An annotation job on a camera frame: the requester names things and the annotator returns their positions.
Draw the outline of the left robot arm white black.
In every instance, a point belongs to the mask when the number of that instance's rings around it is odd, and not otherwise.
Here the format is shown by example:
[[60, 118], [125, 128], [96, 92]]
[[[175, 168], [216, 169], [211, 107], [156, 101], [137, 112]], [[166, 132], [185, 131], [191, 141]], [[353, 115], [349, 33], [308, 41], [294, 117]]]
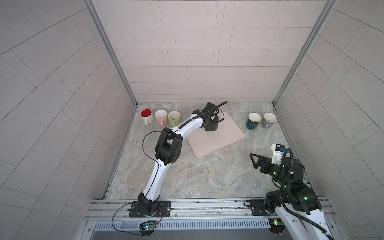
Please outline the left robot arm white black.
[[204, 109], [195, 110], [184, 122], [174, 128], [165, 127], [160, 131], [161, 135], [155, 147], [155, 166], [150, 180], [145, 189], [138, 196], [138, 212], [146, 216], [152, 216], [157, 210], [157, 203], [160, 198], [161, 187], [166, 174], [173, 163], [181, 155], [183, 140], [197, 129], [213, 132], [217, 130], [218, 124], [224, 119], [217, 116], [220, 107], [227, 104], [227, 101], [219, 105], [208, 102]]

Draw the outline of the light green mug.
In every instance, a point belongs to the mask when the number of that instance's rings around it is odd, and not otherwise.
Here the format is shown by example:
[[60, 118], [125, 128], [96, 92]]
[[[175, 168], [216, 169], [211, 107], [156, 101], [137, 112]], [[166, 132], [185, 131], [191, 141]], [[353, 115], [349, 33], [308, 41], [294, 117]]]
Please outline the light green mug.
[[171, 111], [168, 113], [168, 119], [169, 123], [172, 126], [172, 128], [177, 127], [181, 124], [181, 114], [178, 111]]

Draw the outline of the pink mug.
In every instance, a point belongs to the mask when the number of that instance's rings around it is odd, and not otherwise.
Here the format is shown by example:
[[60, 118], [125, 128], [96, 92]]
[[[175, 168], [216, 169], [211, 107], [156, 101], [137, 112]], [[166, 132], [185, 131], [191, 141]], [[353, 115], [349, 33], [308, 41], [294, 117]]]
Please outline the pink mug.
[[158, 110], [155, 112], [155, 118], [161, 128], [168, 126], [168, 113], [166, 110]]

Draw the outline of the dark green mug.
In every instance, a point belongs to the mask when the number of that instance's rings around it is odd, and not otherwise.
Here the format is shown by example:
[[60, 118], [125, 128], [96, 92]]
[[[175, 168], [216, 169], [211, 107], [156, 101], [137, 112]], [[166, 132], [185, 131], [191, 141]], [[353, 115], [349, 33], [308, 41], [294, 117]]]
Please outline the dark green mug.
[[248, 115], [248, 119], [247, 119], [247, 129], [248, 130], [255, 130], [258, 127], [261, 120], [262, 120], [262, 118], [259, 114], [250, 113]]

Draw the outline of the black mug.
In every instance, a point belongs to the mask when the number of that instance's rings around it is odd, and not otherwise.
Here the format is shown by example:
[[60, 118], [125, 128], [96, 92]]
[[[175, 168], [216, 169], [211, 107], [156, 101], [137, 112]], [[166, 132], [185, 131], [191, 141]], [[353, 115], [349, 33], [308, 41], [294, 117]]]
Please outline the black mug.
[[208, 118], [208, 123], [206, 125], [206, 131], [207, 132], [209, 132], [209, 131], [213, 132], [213, 131], [217, 130], [218, 120], [219, 120], [218, 116], [213, 116], [213, 117]]

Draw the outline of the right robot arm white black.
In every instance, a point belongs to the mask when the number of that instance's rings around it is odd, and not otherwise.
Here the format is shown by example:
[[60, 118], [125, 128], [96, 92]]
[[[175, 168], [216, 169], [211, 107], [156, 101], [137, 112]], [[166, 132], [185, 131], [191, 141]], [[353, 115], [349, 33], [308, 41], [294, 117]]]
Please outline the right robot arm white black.
[[250, 154], [253, 167], [280, 184], [268, 192], [266, 211], [277, 215], [294, 240], [332, 240], [330, 228], [315, 191], [304, 183], [305, 167], [286, 149], [279, 164], [271, 158]]

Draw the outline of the grey mug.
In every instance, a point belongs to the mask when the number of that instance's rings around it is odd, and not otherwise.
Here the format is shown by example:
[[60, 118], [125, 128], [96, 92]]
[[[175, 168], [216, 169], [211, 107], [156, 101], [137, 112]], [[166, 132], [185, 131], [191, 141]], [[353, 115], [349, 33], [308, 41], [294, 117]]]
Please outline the grey mug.
[[265, 113], [262, 119], [262, 127], [269, 129], [277, 120], [277, 117], [273, 113]]

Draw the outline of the white mug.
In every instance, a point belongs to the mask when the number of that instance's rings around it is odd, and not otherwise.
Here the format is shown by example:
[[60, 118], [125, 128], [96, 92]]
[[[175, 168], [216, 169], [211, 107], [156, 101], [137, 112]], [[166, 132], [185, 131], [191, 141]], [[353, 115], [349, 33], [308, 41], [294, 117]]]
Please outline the white mug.
[[155, 120], [154, 113], [151, 109], [142, 110], [140, 116], [146, 126], [150, 125]]

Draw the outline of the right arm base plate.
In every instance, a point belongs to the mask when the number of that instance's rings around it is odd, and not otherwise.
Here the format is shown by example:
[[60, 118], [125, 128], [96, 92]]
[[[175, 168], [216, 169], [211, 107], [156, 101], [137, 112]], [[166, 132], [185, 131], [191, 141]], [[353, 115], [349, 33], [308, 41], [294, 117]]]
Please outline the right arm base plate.
[[276, 216], [275, 212], [269, 212], [266, 206], [266, 201], [261, 200], [248, 200], [244, 203], [245, 207], [251, 209], [253, 216]]

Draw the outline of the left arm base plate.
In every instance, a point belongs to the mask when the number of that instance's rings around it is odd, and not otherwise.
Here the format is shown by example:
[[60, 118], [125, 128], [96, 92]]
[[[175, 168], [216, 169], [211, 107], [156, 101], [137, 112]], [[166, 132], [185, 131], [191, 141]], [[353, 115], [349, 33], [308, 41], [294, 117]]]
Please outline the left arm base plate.
[[131, 205], [130, 218], [151, 218], [169, 217], [171, 211], [171, 201], [146, 202], [134, 201]]

